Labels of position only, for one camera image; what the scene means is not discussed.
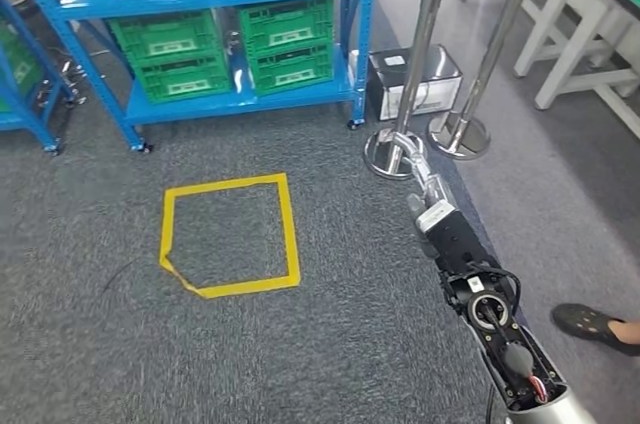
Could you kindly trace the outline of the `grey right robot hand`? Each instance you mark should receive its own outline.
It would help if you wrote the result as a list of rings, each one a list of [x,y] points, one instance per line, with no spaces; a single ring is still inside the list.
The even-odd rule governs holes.
[[[435,224],[436,217],[445,217],[455,210],[457,204],[442,175],[431,170],[422,144],[400,133],[396,133],[393,141],[403,151],[402,163],[411,166],[413,177],[420,188],[420,194],[411,193],[407,197],[416,235],[426,257],[435,259],[438,252],[426,236],[428,224]]]

